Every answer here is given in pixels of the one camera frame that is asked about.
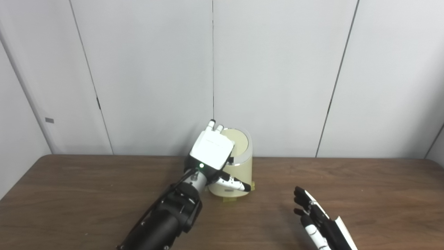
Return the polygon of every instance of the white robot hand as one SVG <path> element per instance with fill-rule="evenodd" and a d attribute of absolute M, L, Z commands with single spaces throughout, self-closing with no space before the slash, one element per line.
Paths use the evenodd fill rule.
<path fill-rule="evenodd" d="M 206 177 L 206 185 L 218 183 L 220 185 L 249 192 L 251 186 L 222 171 L 228 162 L 234 142 L 222 135 L 222 125 L 214 126 L 215 120 L 210 120 L 193 145 L 185 160 L 185 170 L 199 168 Z"/>

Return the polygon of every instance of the small label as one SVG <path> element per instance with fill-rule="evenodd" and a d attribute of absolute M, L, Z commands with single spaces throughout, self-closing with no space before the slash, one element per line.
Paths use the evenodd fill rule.
<path fill-rule="evenodd" d="M 45 117 L 45 122 L 54 123 L 54 119 Z"/>

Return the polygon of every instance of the robotic hand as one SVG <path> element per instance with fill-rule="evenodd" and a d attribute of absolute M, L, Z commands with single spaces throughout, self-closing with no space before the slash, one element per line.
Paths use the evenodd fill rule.
<path fill-rule="evenodd" d="M 294 209 L 301 216 L 301 223 L 319 250 L 357 250 L 341 217 L 335 221 L 307 191 L 296 187 L 294 202 L 303 207 Z"/>
<path fill-rule="evenodd" d="M 206 185 L 220 185 L 249 192 L 251 186 L 222 171 L 234 142 L 221 135 L 211 120 L 185 159 L 185 174 L 163 192 L 137 221 L 118 250 L 168 250 L 176 237 L 188 233 L 202 209 L 199 194 Z"/>

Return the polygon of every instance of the silver cylinder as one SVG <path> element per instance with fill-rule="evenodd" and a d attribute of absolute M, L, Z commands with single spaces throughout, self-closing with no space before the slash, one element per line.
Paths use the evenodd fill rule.
<path fill-rule="evenodd" d="M 191 184 L 200 194 L 205 189 L 206 177 L 200 171 L 198 171 L 185 179 L 183 182 Z"/>

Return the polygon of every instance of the black cable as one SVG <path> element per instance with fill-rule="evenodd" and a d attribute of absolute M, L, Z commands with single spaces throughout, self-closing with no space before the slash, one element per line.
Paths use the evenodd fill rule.
<path fill-rule="evenodd" d="M 182 178 L 180 178 L 180 180 L 178 182 L 176 182 L 173 186 L 171 186 L 166 192 L 163 193 L 163 195 L 161 195 L 159 198 L 157 198 L 157 200 L 143 213 L 142 217 L 140 217 L 140 219 L 136 222 L 136 224 L 134 225 L 134 227 L 131 229 L 131 231 L 128 233 L 128 235 L 131 234 L 132 231 L 134 231 L 134 229 L 136 229 L 136 227 L 142 223 L 143 219 L 145 219 L 145 217 L 151 212 L 151 210 L 153 210 L 153 208 L 161 201 L 163 200 L 171 191 L 175 190 L 177 188 L 177 186 L 179 186 L 180 183 L 182 183 L 184 180 L 186 180 L 188 177 L 190 177 L 191 175 L 195 174 L 196 172 L 198 172 L 199 169 L 195 168 L 192 169 L 190 171 L 188 171 L 187 173 L 185 173 Z"/>

